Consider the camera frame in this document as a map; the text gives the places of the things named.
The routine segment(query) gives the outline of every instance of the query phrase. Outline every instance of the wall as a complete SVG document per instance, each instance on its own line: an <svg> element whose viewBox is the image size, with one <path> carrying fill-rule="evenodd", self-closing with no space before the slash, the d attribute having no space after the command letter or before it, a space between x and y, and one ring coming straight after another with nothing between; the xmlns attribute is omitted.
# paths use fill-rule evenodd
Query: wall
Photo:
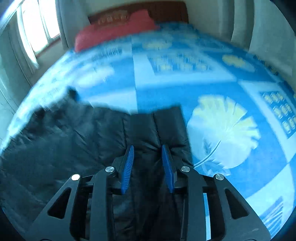
<svg viewBox="0 0 296 241"><path fill-rule="evenodd" d="M29 80L30 84L33 86L42 77L42 75L65 53L66 50L63 49L62 42L60 40L44 50L37 57L37 62L39 63L40 68Z"/></svg>
<svg viewBox="0 0 296 241"><path fill-rule="evenodd" d="M296 93L296 37L294 38L294 58L293 58L293 70L292 70L292 76L285 75L281 72L281 75L284 77L284 79L289 83L289 85L293 88L294 92Z"/></svg>
<svg viewBox="0 0 296 241"><path fill-rule="evenodd" d="M249 51L292 76L295 33L281 11L269 0L254 0L254 28Z"/></svg>
<svg viewBox="0 0 296 241"><path fill-rule="evenodd" d="M88 15L103 9L131 2L147 0L83 0ZM233 30L234 0L184 0L189 22L197 29L216 37L231 39Z"/></svg>
<svg viewBox="0 0 296 241"><path fill-rule="evenodd" d="M2 57L0 90L7 100L11 99L19 106L28 94L31 86L15 58L7 28L4 29L0 36L0 55Z"/></svg>
<svg viewBox="0 0 296 241"><path fill-rule="evenodd" d="M8 30L5 28L0 36L0 143L6 136L15 111L30 88L15 58Z"/></svg>
<svg viewBox="0 0 296 241"><path fill-rule="evenodd" d="M232 44L249 50L254 29L254 1L234 1L234 29Z"/></svg>

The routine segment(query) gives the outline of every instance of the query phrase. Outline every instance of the windowsill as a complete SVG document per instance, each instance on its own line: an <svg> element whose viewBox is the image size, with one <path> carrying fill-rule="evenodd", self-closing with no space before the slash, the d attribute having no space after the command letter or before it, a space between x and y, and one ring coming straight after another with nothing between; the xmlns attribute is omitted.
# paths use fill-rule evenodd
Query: windowsill
<svg viewBox="0 0 296 241"><path fill-rule="evenodd" d="M60 35L57 35L58 37L54 37L54 41L52 41L50 44L46 45L41 51L38 53L35 53L36 58L38 58L44 51L48 50L51 46L53 46L55 43L59 42L61 40Z"/></svg>

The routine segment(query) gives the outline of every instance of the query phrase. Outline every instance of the wooden headboard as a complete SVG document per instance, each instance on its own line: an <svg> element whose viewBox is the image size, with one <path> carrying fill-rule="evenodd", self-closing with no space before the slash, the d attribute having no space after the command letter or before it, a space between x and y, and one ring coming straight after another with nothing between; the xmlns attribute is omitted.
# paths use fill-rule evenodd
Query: wooden headboard
<svg viewBox="0 0 296 241"><path fill-rule="evenodd" d="M116 10L126 10L129 14L131 14L141 9L147 9L150 17L154 21L181 21L188 23L186 4L182 1L137 2L126 4L119 7L109 8L89 16L89 21L93 24L97 22L101 16Z"/></svg>

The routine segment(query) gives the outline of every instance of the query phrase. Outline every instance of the bed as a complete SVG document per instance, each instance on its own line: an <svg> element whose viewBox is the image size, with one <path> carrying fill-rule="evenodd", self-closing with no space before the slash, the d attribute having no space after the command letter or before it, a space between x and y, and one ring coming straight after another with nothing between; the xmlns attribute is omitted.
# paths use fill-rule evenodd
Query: bed
<svg viewBox="0 0 296 241"><path fill-rule="evenodd" d="M275 236L296 204L292 88L257 56L194 29L184 2L134 3L89 20L119 9L148 9L160 29L69 50L24 99L1 149L69 89L81 102L132 113L180 105L195 170L226 176Z"/></svg>

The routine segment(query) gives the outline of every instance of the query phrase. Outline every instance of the red pillow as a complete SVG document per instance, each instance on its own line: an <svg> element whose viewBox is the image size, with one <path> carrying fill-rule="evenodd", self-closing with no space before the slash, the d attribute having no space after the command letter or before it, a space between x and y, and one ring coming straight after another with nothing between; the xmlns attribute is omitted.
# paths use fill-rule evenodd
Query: red pillow
<svg viewBox="0 0 296 241"><path fill-rule="evenodd" d="M156 30L152 18L147 10L139 10L130 15L129 20L122 25L101 27L98 24L87 26L81 30L75 39L75 52L91 48L102 42L123 37L129 34L137 34L143 31Z"/></svg>

